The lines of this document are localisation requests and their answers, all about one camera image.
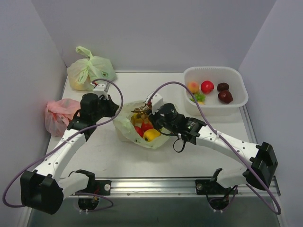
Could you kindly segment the light green fruit bag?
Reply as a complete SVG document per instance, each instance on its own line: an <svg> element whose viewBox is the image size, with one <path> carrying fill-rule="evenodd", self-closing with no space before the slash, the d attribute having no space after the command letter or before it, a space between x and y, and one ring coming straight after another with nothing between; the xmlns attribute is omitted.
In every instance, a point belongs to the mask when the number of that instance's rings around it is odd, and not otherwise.
<svg viewBox="0 0 303 227"><path fill-rule="evenodd" d="M157 149L165 144L169 140L169 137L160 135L151 142L147 142L136 132L131 122L131 117L133 116L132 111L143 105L144 101L134 101L124 104L119 115L113 120L113 125L121 141L133 142L144 148Z"/></svg>

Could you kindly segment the brown longan bunch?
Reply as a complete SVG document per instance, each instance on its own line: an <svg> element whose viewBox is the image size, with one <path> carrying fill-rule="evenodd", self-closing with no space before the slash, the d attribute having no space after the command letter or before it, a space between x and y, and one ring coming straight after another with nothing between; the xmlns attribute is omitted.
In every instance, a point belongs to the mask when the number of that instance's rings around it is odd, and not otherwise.
<svg viewBox="0 0 303 227"><path fill-rule="evenodd" d="M150 111L150 107L148 105L140 106L138 108L133 109L132 113L143 113L146 115L146 119L148 118L148 113Z"/></svg>

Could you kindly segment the red tomato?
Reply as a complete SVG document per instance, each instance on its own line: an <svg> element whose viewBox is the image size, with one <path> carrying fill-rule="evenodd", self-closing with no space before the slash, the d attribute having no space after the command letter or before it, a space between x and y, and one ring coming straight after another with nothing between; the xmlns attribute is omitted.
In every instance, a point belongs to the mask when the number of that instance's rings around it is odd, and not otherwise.
<svg viewBox="0 0 303 227"><path fill-rule="evenodd" d="M135 128L136 132L138 133L138 135L142 138L144 135L144 131L141 129L141 127L135 126L134 128Z"/></svg>

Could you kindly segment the yellow bell pepper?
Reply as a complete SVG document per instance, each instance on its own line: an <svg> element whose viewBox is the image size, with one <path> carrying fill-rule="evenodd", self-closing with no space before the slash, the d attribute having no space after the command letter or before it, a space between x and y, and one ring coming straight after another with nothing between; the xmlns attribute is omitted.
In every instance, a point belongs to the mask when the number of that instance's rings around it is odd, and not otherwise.
<svg viewBox="0 0 303 227"><path fill-rule="evenodd" d="M153 141L155 138L159 137L161 133L156 129L148 129L143 134L143 139L147 142Z"/></svg>

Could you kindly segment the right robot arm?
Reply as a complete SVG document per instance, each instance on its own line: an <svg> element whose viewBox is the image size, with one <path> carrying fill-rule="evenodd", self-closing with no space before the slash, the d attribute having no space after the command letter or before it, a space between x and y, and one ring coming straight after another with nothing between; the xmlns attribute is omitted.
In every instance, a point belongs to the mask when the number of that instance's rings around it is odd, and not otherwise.
<svg viewBox="0 0 303 227"><path fill-rule="evenodd" d="M165 128L173 135L180 136L184 143L211 148L243 165L232 170L217 169L214 179L210 181L214 193L240 184L249 184L263 191L270 186L278 161L269 143L259 145L219 131L213 132L204 121L178 113L172 103L162 105L155 113L148 110L147 114L155 129Z"/></svg>

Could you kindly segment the yellow banana bunch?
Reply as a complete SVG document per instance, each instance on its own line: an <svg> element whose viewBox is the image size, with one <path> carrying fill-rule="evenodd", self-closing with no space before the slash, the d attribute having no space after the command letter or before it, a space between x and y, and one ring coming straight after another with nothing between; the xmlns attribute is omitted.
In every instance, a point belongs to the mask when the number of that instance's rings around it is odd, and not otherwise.
<svg viewBox="0 0 303 227"><path fill-rule="evenodd" d="M146 115L143 113L134 113L131 117L131 122L135 126L137 124L142 124L146 119Z"/></svg>

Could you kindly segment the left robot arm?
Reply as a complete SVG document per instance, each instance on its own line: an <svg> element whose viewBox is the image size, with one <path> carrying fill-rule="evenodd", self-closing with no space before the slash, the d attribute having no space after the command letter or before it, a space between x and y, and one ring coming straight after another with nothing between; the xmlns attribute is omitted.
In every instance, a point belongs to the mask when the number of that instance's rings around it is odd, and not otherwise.
<svg viewBox="0 0 303 227"><path fill-rule="evenodd" d="M71 195L95 196L94 173L80 169L64 179L60 177L71 158L96 130L97 122L104 117L114 117L118 109L110 95L84 94L80 109L75 112L54 150L33 171L22 173L22 205L52 215Z"/></svg>

